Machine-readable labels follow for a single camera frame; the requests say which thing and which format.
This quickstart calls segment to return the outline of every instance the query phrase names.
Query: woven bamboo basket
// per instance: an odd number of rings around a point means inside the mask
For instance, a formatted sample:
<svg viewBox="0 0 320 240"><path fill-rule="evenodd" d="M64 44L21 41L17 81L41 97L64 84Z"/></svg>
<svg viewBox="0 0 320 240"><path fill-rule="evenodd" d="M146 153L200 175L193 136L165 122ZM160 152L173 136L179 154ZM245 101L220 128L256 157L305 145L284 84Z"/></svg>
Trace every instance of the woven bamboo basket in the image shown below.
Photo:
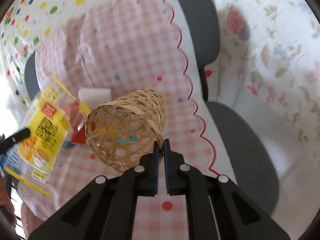
<svg viewBox="0 0 320 240"><path fill-rule="evenodd" d="M165 101L155 90L143 88L91 110L85 124L87 144L97 158L115 171L137 165L163 143Z"/></svg>

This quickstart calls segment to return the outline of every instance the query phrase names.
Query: checkered tablecloth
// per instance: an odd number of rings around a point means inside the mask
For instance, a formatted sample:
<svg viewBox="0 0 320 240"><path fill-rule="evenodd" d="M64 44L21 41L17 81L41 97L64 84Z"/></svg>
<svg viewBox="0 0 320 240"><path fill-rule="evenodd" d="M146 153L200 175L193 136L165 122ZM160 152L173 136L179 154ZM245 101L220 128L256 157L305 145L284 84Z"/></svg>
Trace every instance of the checkered tablecloth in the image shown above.
<svg viewBox="0 0 320 240"><path fill-rule="evenodd" d="M177 0L116 0L92 8L47 38L36 52L40 86L54 74L77 95L82 87L110 88L113 99L150 87L167 104L164 137L173 151L203 173L235 177L200 92L192 40ZM120 174L100 163L87 146L62 149L46 197L20 183L19 193L45 220L96 176ZM159 191L139 197L133 239L187 239L183 196L166 194L160 165Z"/></svg>

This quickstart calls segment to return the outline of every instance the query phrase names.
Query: red dot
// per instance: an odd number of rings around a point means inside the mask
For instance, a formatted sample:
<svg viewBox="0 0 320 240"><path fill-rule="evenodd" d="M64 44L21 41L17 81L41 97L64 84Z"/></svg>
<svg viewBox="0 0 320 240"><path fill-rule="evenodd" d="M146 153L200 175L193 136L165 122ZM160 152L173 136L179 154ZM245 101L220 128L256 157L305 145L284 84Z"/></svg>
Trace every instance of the red dot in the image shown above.
<svg viewBox="0 0 320 240"><path fill-rule="evenodd" d="M172 210L172 207L173 207L173 205L172 205L172 203L169 202L169 201L164 201L164 202L162 203L162 208L163 208L165 211L170 211L170 210Z"/></svg>
<svg viewBox="0 0 320 240"><path fill-rule="evenodd" d="M212 74L212 71L211 71L211 70L206 70L206 71L204 72L205 77L210 77L211 74Z"/></svg>

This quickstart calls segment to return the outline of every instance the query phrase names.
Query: yellow dot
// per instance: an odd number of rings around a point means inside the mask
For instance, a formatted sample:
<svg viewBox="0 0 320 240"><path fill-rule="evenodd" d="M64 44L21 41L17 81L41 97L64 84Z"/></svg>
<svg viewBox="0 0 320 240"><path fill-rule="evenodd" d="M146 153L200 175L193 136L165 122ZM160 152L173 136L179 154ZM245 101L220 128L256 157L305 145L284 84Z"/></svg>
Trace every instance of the yellow dot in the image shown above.
<svg viewBox="0 0 320 240"><path fill-rule="evenodd" d="M23 34L22 34L22 36L23 36L23 37L27 36L27 35L28 35L28 32L29 32L29 30L28 30L28 29L25 29L24 32L23 32Z"/></svg>
<svg viewBox="0 0 320 240"><path fill-rule="evenodd" d="M43 2L42 4L40 4L40 9L43 9L44 7L47 6L47 3L46 2Z"/></svg>
<svg viewBox="0 0 320 240"><path fill-rule="evenodd" d="M76 0L76 5L80 5L82 3L84 3L85 0Z"/></svg>
<svg viewBox="0 0 320 240"><path fill-rule="evenodd" d="M47 28L45 31L44 31L44 36L48 36L50 34L50 29Z"/></svg>

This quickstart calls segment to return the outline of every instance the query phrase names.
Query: white sponge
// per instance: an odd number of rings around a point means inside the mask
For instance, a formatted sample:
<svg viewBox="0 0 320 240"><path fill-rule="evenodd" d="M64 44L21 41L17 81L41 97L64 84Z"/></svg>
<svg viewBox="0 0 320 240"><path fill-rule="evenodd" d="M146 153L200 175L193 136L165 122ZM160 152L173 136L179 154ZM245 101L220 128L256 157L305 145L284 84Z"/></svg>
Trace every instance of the white sponge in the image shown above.
<svg viewBox="0 0 320 240"><path fill-rule="evenodd" d="M109 88L80 88L78 96L80 102L85 103L90 110L100 104L112 101Z"/></svg>

